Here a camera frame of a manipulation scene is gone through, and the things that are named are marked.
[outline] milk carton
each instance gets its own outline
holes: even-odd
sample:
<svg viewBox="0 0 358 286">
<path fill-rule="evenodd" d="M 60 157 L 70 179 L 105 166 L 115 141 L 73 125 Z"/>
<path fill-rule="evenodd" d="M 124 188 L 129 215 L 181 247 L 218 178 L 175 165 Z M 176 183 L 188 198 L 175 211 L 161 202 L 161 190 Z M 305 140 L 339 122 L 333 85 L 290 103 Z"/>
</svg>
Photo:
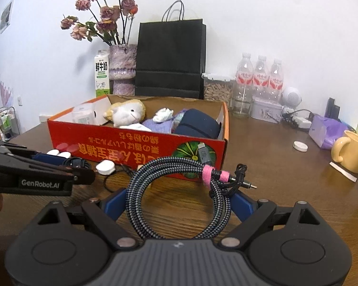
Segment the milk carton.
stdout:
<svg viewBox="0 0 358 286">
<path fill-rule="evenodd" d="M 98 51 L 94 57 L 95 95 L 97 97 L 110 94 L 109 82 L 109 50 Z"/>
</svg>

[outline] pink velcro strap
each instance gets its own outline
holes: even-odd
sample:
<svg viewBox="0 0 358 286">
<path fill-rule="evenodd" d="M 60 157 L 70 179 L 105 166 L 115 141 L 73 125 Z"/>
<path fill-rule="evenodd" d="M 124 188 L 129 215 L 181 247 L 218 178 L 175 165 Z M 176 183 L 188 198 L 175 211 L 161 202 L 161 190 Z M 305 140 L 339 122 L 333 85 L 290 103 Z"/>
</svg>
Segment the pink velcro strap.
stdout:
<svg viewBox="0 0 358 286">
<path fill-rule="evenodd" d="M 214 169 L 214 167 L 211 167 L 210 165 L 205 165 L 203 168 L 203 172 L 201 174 L 203 183 L 205 186 L 208 187 L 208 189 L 211 189 L 211 177 L 212 177 L 213 169 Z"/>
<path fill-rule="evenodd" d="M 220 181 L 222 181 L 223 183 L 227 183 L 229 181 L 229 172 L 221 171 Z"/>
</svg>

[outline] white wall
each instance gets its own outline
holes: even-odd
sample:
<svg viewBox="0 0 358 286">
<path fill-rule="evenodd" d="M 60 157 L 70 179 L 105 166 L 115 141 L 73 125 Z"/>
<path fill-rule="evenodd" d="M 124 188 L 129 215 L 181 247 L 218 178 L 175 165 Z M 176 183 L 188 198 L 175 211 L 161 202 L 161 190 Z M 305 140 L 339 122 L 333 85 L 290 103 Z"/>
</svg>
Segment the white wall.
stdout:
<svg viewBox="0 0 358 286">
<path fill-rule="evenodd" d="M 0 15 L 10 0 L 0 0 Z M 160 20 L 174 0 L 136 0 L 139 22 Z M 241 53 L 283 60 L 285 85 L 300 89 L 302 107 L 324 113 L 328 97 L 340 117 L 358 122 L 358 0 L 183 0 L 186 18 L 207 24 L 209 73 L 234 75 Z M 13 87 L 24 130 L 94 97 L 93 57 L 105 45 L 73 40 L 59 28 L 62 14 L 82 22 L 75 0 L 14 0 L 11 24 L 0 35 L 0 74 Z M 108 0 L 118 4 L 117 0 Z"/>
</svg>

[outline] red cardboard box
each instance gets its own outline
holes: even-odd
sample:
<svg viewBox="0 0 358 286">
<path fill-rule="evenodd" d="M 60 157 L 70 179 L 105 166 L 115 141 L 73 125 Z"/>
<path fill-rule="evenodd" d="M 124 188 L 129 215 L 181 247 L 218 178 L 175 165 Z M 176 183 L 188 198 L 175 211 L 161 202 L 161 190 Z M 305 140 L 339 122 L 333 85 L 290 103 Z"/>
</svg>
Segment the red cardboard box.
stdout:
<svg viewBox="0 0 358 286">
<path fill-rule="evenodd" d="M 141 132 L 114 128 L 102 114 L 111 104 L 139 99 L 146 106 L 146 117 L 168 107 L 174 115 L 182 109 L 198 109 L 222 123 L 218 139 L 195 138 L 177 134 Z M 104 159 L 126 164 L 133 169 L 163 156 L 180 156 L 197 160 L 197 145 L 204 142 L 210 151 L 217 169 L 221 169 L 228 144 L 229 120 L 224 102 L 187 99 L 179 97 L 123 97 L 101 96 L 86 103 L 94 103 L 98 125 L 84 125 L 72 122 L 73 108 L 48 119 L 48 128 L 53 147 L 69 151 L 73 156 L 100 162 Z M 195 174 L 173 175 L 181 179 L 197 179 Z"/>
</svg>

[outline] white tissue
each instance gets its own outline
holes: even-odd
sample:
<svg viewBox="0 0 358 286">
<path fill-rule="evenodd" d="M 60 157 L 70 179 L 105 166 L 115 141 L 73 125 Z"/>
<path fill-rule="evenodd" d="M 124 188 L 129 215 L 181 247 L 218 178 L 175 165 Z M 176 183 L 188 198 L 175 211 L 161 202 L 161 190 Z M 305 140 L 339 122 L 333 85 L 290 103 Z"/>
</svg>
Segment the white tissue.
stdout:
<svg viewBox="0 0 358 286">
<path fill-rule="evenodd" d="M 133 123 L 132 125 L 129 126 L 119 126 L 118 128 L 152 132 L 151 129 L 143 126 L 141 123 Z"/>
<path fill-rule="evenodd" d="M 165 122 L 169 119 L 172 118 L 174 111 L 170 110 L 170 109 L 160 109 L 159 111 L 156 112 L 154 118 L 153 118 L 153 122 Z"/>
</svg>

